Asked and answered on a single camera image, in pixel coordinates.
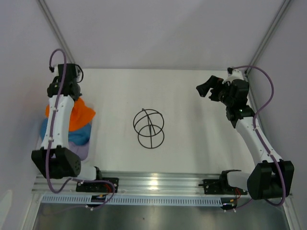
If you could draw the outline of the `orange bucket hat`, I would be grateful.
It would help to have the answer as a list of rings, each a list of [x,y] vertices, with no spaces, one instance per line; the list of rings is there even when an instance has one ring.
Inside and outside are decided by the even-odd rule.
[[[86,124],[91,123],[96,112],[85,105],[82,98],[74,101],[70,96],[54,95],[48,100],[46,107],[46,116],[48,119],[46,133],[50,133],[50,127],[53,125],[66,131],[76,131]]]

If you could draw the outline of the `blue bucket hat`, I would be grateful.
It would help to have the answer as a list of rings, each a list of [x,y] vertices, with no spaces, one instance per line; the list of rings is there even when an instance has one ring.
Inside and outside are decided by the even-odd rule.
[[[41,139],[44,139],[46,129],[47,129],[47,122],[48,122],[48,119],[45,118],[41,124],[41,128],[40,128]],[[77,146],[85,145],[90,140],[91,129],[92,129],[91,123],[88,123],[84,127],[76,131],[69,131],[69,134],[68,134],[69,142],[73,142]]]

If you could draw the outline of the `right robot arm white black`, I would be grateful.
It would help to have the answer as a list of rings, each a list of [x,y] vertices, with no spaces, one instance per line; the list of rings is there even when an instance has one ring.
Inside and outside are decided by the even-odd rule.
[[[245,190],[253,200],[280,198],[290,194],[294,165],[274,150],[263,134],[256,114],[248,105],[249,83],[230,76],[224,80],[212,75],[196,87],[199,95],[226,106],[226,117],[243,138],[255,164],[251,173],[226,170],[220,174],[219,189],[228,194],[235,188]]]

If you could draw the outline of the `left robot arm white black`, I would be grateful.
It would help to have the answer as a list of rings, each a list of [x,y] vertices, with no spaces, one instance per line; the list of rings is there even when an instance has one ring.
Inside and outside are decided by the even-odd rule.
[[[40,148],[32,151],[32,161],[47,180],[86,180],[87,187],[98,192],[104,186],[99,169],[83,164],[81,158],[69,149],[71,114],[80,100],[78,78],[82,70],[72,63],[58,64],[50,67],[50,70],[54,79],[47,89],[47,126]]]

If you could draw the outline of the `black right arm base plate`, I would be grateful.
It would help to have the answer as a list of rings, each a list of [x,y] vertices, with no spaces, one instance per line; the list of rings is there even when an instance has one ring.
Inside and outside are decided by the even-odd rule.
[[[204,179],[198,187],[202,187],[206,195],[247,195],[247,191],[231,187],[220,179]]]

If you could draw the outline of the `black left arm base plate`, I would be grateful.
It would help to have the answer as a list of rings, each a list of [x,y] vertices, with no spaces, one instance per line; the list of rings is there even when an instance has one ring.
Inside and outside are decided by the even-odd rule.
[[[103,177],[102,180],[109,181],[115,187],[115,193],[118,192],[119,178],[116,177]],[[76,192],[82,193],[112,193],[112,186],[108,183],[98,183],[98,182],[90,182],[90,183],[81,183],[78,182],[76,185]]]

